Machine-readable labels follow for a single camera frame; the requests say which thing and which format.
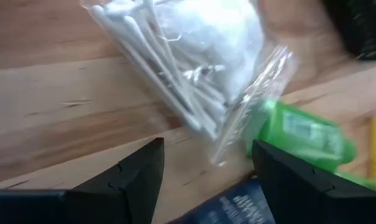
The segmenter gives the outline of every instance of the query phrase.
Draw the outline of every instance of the bottle label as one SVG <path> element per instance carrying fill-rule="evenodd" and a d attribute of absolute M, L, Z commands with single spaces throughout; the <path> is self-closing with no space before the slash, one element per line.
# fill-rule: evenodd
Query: bottle label
<path fill-rule="evenodd" d="M 283 113 L 283 131 L 285 133 L 314 140 L 317 136 L 316 130 L 317 124 L 313 120 L 286 111 Z"/>

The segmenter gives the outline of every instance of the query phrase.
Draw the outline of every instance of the green hand sanitizer bottle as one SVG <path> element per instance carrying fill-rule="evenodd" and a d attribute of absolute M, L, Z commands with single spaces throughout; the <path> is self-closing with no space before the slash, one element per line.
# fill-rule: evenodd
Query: green hand sanitizer bottle
<path fill-rule="evenodd" d="M 243 132 L 248 154 L 253 140 L 261 139 L 330 172 L 356 157 L 355 145 L 337 124 L 275 100 L 268 100 L 265 107 L 266 122 L 260 130 L 254 114 Z"/>

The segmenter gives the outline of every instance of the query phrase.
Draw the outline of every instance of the wood grain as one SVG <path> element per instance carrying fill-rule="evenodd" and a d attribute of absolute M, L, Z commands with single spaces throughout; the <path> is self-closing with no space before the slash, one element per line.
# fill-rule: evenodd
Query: wood grain
<path fill-rule="evenodd" d="M 0 70 L 0 134 L 160 101 L 122 58 Z"/>
<path fill-rule="evenodd" d="M 0 180 L 181 125 L 122 58 L 0 70 Z"/>
<path fill-rule="evenodd" d="M 290 93 L 283 101 L 339 124 L 359 147 L 356 160 L 342 166 L 341 171 L 366 176 L 369 118 L 376 114 L 376 67 Z M 157 136 L 166 140 L 166 163 L 154 223 L 165 223 L 181 216 L 253 169 L 239 144 L 225 157 L 227 165 L 215 167 L 207 161 L 205 152 L 209 145 L 201 138 L 193 138 L 186 129 L 166 131 Z M 0 189 L 74 187 L 111 167 L 152 138 L 154 136 L 2 181 Z"/>
<path fill-rule="evenodd" d="M 238 182 L 253 169 L 243 154 L 231 154 L 229 165 L 208 163 L 206 143 L 184 129 L 159 134 L 166 140 L 164 178 L 153 223 L 166 223 Z M 154 137 L 84 156 L 0 183 L 11 189 L 69 189 L 98 175 Z"/>
<path fill-rule="evenodd" d="M 78 0 L 0 0 L 0 68 L 116 55 Z"/>

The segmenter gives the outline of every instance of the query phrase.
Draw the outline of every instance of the dark blue package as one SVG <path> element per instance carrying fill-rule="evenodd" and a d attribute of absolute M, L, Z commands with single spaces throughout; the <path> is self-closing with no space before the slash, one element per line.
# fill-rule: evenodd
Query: dark blue package
<path fill-rule="evenodd" d="M 275 224 L 256 178 L 240 182 L 170 224 Z"/>

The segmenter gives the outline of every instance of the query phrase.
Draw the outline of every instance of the plastic bag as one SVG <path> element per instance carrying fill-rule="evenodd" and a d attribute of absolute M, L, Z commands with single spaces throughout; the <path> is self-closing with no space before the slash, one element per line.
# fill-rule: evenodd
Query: plastic bag
<path fill-rule="evenodd" d="M 82 0 L 90 15 L 220 162 L 251 110 L 279 98 L 296 62 L 248 0 Z M 265 121 L 259 118 L 258 125 Z"/>

